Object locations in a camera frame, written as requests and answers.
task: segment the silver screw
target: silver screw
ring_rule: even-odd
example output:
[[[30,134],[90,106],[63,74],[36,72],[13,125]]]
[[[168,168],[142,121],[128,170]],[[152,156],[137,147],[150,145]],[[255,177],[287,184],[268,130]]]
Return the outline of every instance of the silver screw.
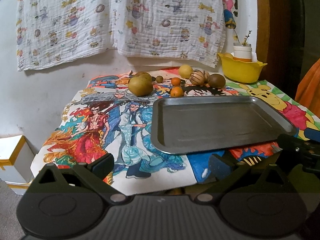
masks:
[[[197,199],[201,202],[210,202],[213,200],[213,196],[208,193],[203,193],[197,196]]]
[[[110,200],[113,202],[119,203],[119,202],[125,201],[126,198],[127,197],[123,194],[113,194],[113,195],[111,195]]]

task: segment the gray baking tray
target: gray baking tray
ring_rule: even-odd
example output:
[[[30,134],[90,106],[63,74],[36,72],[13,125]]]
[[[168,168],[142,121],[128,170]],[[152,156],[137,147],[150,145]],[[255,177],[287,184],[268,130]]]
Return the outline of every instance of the gray baking tray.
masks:
[[[160,151],[185,154],[276,140],[296,127],[251,96],[161,98],[153,104],[151,142]]]

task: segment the small orange fruit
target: small orange fruit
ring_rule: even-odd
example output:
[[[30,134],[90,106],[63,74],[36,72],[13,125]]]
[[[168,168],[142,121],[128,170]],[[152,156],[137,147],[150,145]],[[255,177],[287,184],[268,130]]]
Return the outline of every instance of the small orange fruit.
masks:
[[[171,80],[171,84],[172,84],[174,87],[179,86],[179,85],[181,85],[181,79],[180,79],[180,78],[173,78],[173,79]]]
[[[174,87],[171,89],[170,96],[172,97],[183,97],[183,90],[181,87]]]

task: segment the gray floor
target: gray floor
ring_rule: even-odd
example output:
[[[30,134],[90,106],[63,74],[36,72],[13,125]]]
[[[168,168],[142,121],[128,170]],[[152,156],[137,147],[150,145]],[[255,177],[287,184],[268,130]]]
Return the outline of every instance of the gray floor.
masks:
[[[20,240],[24,236],[16,217],[20,199],[20,195],[0,180],[0,240]]]

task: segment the yellow bowl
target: yellow bowl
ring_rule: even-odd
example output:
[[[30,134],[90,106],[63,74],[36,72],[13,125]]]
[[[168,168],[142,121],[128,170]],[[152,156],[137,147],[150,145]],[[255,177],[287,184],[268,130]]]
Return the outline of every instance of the yellow bowl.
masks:
[[[241,83],[254,83],[258,80],[262,68],[267,63],[243,62],[234,60],[230,53],[218,53],[222,61],[222,70],[224,75],[234,81]]]

